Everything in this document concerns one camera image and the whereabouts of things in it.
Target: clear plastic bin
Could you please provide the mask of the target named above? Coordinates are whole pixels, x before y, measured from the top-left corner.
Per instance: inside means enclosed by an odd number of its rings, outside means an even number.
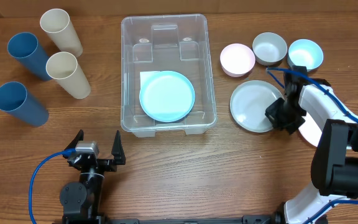
[[[156,131],[184,129],[202,134],[216,124],[216,104],[208,28],[201,14],[127,17],[121,23],[121,126],[137,137]],[[195,89],[193,109],[183,119],[162,123],[143,111],[139,102],[141,76],[175,71]]]

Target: blue cup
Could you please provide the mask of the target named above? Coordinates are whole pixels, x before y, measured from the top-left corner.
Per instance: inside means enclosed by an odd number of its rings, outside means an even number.
[[[14,35],[7,43],[7,51],[40,79],[52,79],[46,69],[49,57],[34,34],[22,32]]]
[[[48,121],[49,112],[19,82],[8,82],[0,87],[0,110],[33,126]]]

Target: white plate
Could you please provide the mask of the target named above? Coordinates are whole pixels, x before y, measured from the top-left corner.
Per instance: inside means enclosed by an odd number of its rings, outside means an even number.
[[[195,91],[184,75],[162,71],[149,76],[142,84],[139,100],[142,109],[151,118],[161,122],[174,122],[191,111]]]
[[[265,110],[283,95],[272,84],[252,80],[239,85],[231,95],[230,112],[234,120],[248,131],[264,133],[273,129]]]
[[[303,117],[305,122],[298,128],[303,138],[317,147],[320,142],[322,131],[309,113]]]

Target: wooden table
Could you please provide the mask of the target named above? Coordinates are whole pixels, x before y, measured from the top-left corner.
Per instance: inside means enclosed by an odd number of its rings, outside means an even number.
[[[27,193],[35,167],[64,149],[79,129],[85,131],[85,140],[99,143],[101,157],[111,157],[114,133],[122,131],[127,164],[106,174],[100,208],[111,218],[270,214],[305,187],[314,148],[298,133],[254,134],[238,127],[229,112],[229,99],[244,78],[225,75],[219,54],[231,43],[251,46],[257,34],[267,31],[280,34],[288,44],[301,38],[314,40],[324,50],[324,63],[313,77],[327,79],[358,114],[358,12],[206,17],[218,123],[202,135],[178,131],[157,133],[155,138],[136,138],[120,127],[123,16],[72,18],[84,47],[79,63],[92,86],[84,100],[72,98],[54,81],[40,81],[8,55],[8,40],[22,31],[33,32],[49,55],[58,51],[39,27],[39,18],[0,19],[0,86],[22,82],[50,113],[45,125],[33,128],[0,111],[0,223],[30,223]],[[279,87],[259,65],[249,79]],[[60,189],[78,180],[78,174],[62,158],[41,168],[34,185],[38,223],[61,219]],[[358,206],[338,206],[328,217],[332,223],[358,223]]]

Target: beige cup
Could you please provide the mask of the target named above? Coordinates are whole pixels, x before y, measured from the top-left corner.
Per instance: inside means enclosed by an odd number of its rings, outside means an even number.
[[[81,42],[66,11],[48,10],[42,15],[40,25],[61,51],[72,53],[76,57],[82,54]]]
[[[91,93],[91,86],[77,58],[71,53],[52,55],[47,62],[47,73],[76,99],[86,98]]]

